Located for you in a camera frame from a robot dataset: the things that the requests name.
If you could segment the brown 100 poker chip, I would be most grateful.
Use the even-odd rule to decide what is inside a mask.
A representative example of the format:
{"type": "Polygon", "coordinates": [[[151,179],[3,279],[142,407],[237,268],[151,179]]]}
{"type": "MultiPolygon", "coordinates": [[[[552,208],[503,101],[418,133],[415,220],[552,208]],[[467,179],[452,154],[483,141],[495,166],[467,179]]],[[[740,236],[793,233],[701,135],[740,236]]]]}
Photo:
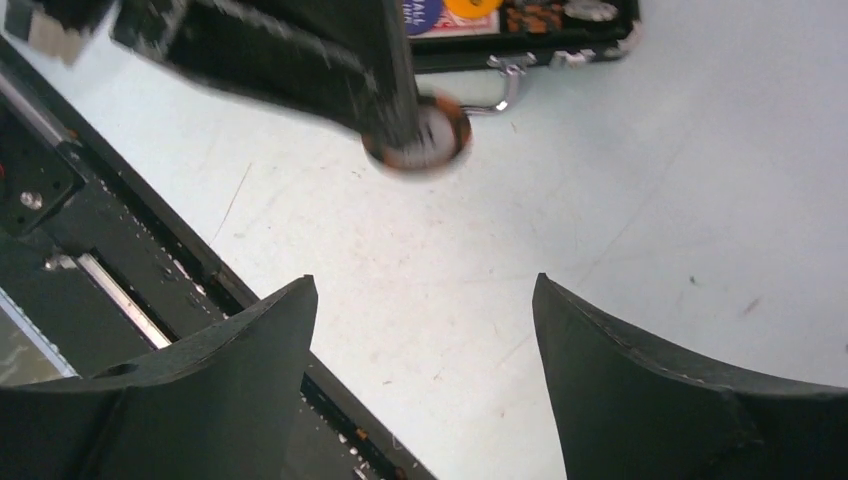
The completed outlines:
{"type": "Polygon", "coordinates": [[[378,143],[363,135],[361,142],[370,160],[381,169],[404,176],[437,175],[459,164],[472,143],[469,116],[453,98],[423,95],[419,98],[416,137],[402,147],[378,143]]]}

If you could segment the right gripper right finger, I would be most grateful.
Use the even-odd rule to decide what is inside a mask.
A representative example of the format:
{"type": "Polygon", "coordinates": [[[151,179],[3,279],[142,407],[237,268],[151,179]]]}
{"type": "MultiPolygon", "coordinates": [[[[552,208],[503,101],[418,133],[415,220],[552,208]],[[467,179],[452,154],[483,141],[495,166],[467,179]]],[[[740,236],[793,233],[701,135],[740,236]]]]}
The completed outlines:
{"type": "Polygon", "coordinates": [[[540,274],[532,310],[571,479],[843,479],[847,391],[685,349],[540,274]]]}

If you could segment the brown chip stack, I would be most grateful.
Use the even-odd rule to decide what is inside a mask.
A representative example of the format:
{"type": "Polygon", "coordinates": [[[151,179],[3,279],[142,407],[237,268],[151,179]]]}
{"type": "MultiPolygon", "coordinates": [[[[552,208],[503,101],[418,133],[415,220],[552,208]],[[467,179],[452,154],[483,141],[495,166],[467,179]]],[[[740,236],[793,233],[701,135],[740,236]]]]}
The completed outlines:
{"type": "Polygon", "coordinates": [[[529,35],[560,31],[563,27],[563,6],[563,1],[552,0],[505,1],[506,31],[529,35]]]}

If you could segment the blue small blind button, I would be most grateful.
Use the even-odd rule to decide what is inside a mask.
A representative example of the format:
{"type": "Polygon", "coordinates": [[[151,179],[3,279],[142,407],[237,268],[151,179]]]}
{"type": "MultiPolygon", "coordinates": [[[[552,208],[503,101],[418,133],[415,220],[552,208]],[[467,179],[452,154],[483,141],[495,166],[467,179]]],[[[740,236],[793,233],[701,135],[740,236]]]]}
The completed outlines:
{"type": "Polygon", "coordinates": [[[443,13],[442,0],[404,0],[402,12],[408,36],[424,34],[438,23],[443,13]]]}

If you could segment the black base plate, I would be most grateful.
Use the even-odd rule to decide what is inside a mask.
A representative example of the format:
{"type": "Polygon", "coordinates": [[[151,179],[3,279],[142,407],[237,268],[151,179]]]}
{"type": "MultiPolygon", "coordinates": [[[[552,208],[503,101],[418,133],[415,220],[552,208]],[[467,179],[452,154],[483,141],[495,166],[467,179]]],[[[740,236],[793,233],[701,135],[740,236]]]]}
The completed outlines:
{"type": "MultiPolygon", "coordinates": [[[[265,298],[2,44],[1,391],[94,377],[265,298]]],[[[286,479],[430,477],[310,346],[299,394],[286,479]]]]}

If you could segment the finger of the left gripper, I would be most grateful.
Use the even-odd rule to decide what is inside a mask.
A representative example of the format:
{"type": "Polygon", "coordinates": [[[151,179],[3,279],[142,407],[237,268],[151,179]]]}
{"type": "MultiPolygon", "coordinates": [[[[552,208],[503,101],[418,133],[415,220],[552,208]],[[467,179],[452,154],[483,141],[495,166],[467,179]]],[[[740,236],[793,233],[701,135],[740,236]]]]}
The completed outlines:
{"type": "Polygon", "coordinates": [[[418,88],[398,1],[188,1],[164,63],[212,88],[331,120],[400,147],[418,88]]]}

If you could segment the black aluminium poker case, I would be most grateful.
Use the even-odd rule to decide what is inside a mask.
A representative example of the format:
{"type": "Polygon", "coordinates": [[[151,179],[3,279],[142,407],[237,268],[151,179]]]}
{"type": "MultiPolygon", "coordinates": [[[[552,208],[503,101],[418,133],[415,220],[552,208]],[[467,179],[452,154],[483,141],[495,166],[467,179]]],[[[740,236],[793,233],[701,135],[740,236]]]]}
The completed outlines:
{"type": "Polygon", "coordinates": [[[489,69],[502,76],[501,99],[465,106],[478,116],[509,109],[529,68],[621,59],[643,27],[637,0],[406,1],[403,15],[416,73],[489,69]]]}

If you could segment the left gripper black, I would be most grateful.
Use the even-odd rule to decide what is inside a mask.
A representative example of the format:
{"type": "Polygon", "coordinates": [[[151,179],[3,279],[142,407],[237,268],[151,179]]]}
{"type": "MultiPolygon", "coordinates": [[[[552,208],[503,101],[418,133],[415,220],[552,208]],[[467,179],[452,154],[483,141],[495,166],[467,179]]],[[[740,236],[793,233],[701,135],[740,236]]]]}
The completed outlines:
{"type": "Polygon", "coordinates": [[[190,5],[170,0],[8,1],[3,29],[31,49],[72,66],[115,10],[110,38],[145,58],[162,61],[190,5]]]}

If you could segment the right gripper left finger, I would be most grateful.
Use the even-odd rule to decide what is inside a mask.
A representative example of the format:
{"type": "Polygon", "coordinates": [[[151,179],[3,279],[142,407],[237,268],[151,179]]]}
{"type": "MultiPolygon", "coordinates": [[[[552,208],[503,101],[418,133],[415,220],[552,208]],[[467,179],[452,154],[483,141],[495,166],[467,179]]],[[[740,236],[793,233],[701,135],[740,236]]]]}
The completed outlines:
{"type": "Polygon", "coordinates": [[[318,294],[303,276],[91,378],[1,391],[5,479],[286,479],[318,294]]]}

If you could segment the orange big blind button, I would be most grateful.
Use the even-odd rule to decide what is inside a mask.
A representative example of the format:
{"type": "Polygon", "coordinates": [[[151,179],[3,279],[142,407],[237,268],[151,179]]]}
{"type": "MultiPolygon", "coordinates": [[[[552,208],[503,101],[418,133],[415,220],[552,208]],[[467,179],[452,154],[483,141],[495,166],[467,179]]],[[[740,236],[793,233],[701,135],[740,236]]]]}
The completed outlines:
{"type": "Polygon", "coordinates": [[[496,12],[503,0],[444,0],[446,9],[464,19],[479,19],[496,12]]]}

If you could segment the red white chip stack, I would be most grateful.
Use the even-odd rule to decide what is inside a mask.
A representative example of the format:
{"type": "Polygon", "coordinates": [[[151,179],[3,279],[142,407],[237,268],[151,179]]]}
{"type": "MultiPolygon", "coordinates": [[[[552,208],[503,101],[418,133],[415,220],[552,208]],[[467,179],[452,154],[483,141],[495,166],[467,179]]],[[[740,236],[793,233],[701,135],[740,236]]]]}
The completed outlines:
{"type": "Polygon", "coordinates": [[[601,0],[568,0],[563,11],[569,18],[586,22],[609,22],[619,16],[619,9],[601,0]]]}

